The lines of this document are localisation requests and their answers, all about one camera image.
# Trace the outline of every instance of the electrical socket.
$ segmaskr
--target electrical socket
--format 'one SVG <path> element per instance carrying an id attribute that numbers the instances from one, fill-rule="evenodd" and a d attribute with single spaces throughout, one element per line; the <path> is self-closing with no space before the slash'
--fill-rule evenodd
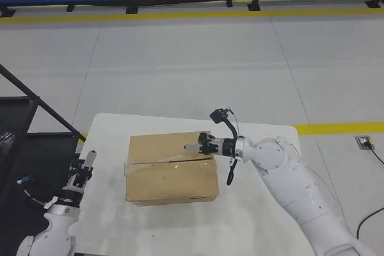
<path id="1" fill-rule="evenodd" d="M 369 150 L 369 147 L 364 146 L 364 142 L 369 142 L 371 143 L 372 149 L 375 149 L 374 144 L 372 143 L 372 139 L 368 135 L 363 135 L 363 136 L 354 136 L 354 138 L 357 141 L 357 145 L 360 149 L 364 150 Z"/>

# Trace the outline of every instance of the white table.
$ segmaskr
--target white table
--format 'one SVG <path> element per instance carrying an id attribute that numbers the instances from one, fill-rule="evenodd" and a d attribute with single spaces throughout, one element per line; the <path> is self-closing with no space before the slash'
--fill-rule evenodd
<path id="1" fill-rule="evenodd" d="M 241 134 L 259 141 L 282 135 L 300 150 L 295 128 L 239 123 Z M 213 202 L 138 207 L 125 201 L 124 163 L 132 135 L 207 131 L 230 138 L 225 124 L 98 114 L 80 158 L 97 151 L 79 222 L 71 228 L 77 252 L 101 255 L 314 255 L 297 224 L 275 202 L 251 163 L 238 163 L 226 185 L 228 157 L 216 157 L 220 194 Z"/>

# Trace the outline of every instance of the white robotic hand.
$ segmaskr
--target white robotic hand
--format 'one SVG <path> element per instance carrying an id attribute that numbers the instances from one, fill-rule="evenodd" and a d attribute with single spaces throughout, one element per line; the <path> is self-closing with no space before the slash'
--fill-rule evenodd
<path id="1" fill-rule="evenodd" d="M 70 178 L 60 197 L 46 204 L 44 218 L 49 226 L 37 236 L 27 236 L 21 242 L 16 256 L 73 256 L 76 238 L 68 229 L 78 221 L 79 204 L 84 188 L 92 177 L 92 164 L 97 153 L 90 151 L 85 160 L 75 160 L 70 166 Z"/>
<path id="2" fill-rule="evenodd" d="M 225 122 L 232 131 L 232 139 L 219 139 L 202 132 L 199 144 L 186 145 L 185 148 L 251 161 L 275 200 L 298 223 L 316 256 L 376 255 L 353 237 L 336 217 L 326 199 L 325 184 L 319 183 L 318 176 L 289 142 L 278 137 L 253 143 L 249 138 L 237 137 L 227 119 L 229 111 L 217 109 L 211 118 L 216 124 Z M 235 166 L 236 161 L 230 167 L 228 185 L 232 182 Z"/>

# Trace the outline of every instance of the yellow stripe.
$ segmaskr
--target yellow stripe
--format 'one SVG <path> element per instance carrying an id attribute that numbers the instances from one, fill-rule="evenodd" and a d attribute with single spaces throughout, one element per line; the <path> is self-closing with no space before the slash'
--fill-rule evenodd
<path id="1" fill-rule="evenodd" d="M 293 125 L 300 136 L 332 134 L 369 134 L 384 132 L 384 122 L 298 124 Z"/>
<path id="2" fill-rule="evenodd" d="M 21 17 L 0 18 L 0 24 L 20 24 L 35 22 L 88 22 L 113 20 L 145 20 L 145 19 L 180 19 L 208 17 L 256 17 L 256 16 L 311 16 L 311 15 L 370 15 L 383 14 L 380 9 L 343 9 L 343 10 L 283 10 L 283 11 L 236 11 L 236 12 L 182 12 L 182 13 L 141 13 L 135 15 L 92 15 L 64 17 Z"/>

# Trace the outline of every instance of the floor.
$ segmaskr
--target floor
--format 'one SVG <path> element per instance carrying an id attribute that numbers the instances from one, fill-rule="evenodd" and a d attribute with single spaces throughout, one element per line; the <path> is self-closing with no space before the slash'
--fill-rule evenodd
<path id="1" fill-rule="evenodd" d="M 384 15 L 0 24 L 0 62 L 82 132 L 100 112 L 209 119 L 226 106 L 250 123 L 384 121 Z M 22 93 L 0 76 L 9 95 Z M 39 111 L 30 131 L 64 128 Z M 368 135 L 384 160 L 384 133 Z M 354 134 L 300 141 L 356 234 L 384 206 L 384 167 Z M 384 211 L 360 236 L 384 256 Z"/>

